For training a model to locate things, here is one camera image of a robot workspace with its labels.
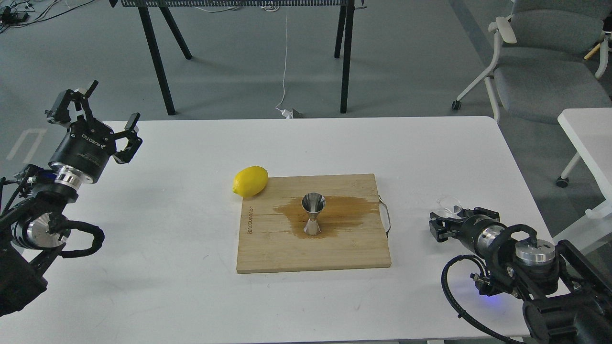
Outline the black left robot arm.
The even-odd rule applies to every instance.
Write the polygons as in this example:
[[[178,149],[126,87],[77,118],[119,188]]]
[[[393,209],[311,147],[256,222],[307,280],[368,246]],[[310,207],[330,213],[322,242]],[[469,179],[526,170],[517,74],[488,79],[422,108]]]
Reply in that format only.
[[[87,91],[67,90],[59,94],[47,120],[67,129],[63,141],[49,161],[49,168],[26,165],[13,180],[17,185],[1,213],[0,312],[9,315],[24,309],[42,292],[43,275],[57,257],[79,258],[96,253],[105,239],[96,225],[68,220],[66,205],[78,198],[83,183],[98,182],[109,159],[118,164],[133,159],[142,139],[133,113],[123,131],[94,118],[89,106],[98,81]]]

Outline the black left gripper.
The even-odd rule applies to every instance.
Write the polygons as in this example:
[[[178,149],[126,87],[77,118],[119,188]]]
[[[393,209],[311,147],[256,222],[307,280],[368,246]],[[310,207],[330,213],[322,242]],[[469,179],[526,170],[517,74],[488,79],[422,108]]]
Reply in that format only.
[[[69,128],[65,137],[49,161],[53,170],[61,165],[70,166],[89,177],[88,183],[97,183],[109,158],[113,155],[117,164],[129,163],[142,145],[138,137],[140,113],[133,113],[124,130],[112,134],[113,129],[96,120],[89,106],[89,98],[98,86],[94,80],[86,91],[68,89],[60,92],[52,109],[44,111],[46,121]],[[85,119],[72,122],[68,107],[74,104],[76,111],[84,111]],[[115,141],[127,139],[123,150],[116,151]]]

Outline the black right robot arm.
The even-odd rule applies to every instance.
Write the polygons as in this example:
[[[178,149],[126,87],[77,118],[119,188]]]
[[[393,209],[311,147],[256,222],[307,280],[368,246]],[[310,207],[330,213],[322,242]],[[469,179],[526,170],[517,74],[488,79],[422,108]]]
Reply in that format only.
[[[480,295],[505,292],[523,302],[523,318],[538,343],[611,342],[611,283],[568,240],[553,244],[538,239],[535,229],[523,224],[505,226],[497,212],[481,207],[461,209],[455,217],[431,213],[429,225],[437,242],[454,238],[470,250],[444,266],[441,285],[458,317],[479,331],[514,343],[470,316],[452,295],[448,270],[463,260],[479,268],[470,277]]]

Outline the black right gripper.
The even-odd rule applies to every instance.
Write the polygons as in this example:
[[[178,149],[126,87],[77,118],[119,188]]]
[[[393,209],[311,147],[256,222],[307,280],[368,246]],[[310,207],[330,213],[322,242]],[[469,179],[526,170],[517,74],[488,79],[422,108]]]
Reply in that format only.
[[[438,243],[456,238],[478,256],[490,254],[492,242],[505,231],[505,225],[499,222],[499,213],[481,207],[464,208],[460,211],[460,217],[441,217],[430,213],[431,235]]]

